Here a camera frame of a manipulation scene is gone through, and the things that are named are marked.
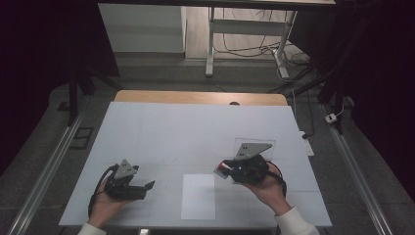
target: white table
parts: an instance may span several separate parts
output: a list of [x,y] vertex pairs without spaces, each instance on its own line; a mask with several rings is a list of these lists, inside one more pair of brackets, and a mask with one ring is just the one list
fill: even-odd
[[83,224],[101,174],[127,159],[140,166],[130,185],[142,186],[151,180],[156,184],[145,200],[127,205],[109,225],[275,228],[272,211],[254,194],[217,175],[213,176],[214,187],[207,189],[214,202],[205,205],[214,207],[214,218],[181,218],[182,206],[194,203],[182,204],[184,175],[212,175],[217,164],[235,154],[238,138],[275,143],[271,158],[287,181],[289,203],[307,221],[331,225],[291,107],[130,102],[111,103],[60,225]]

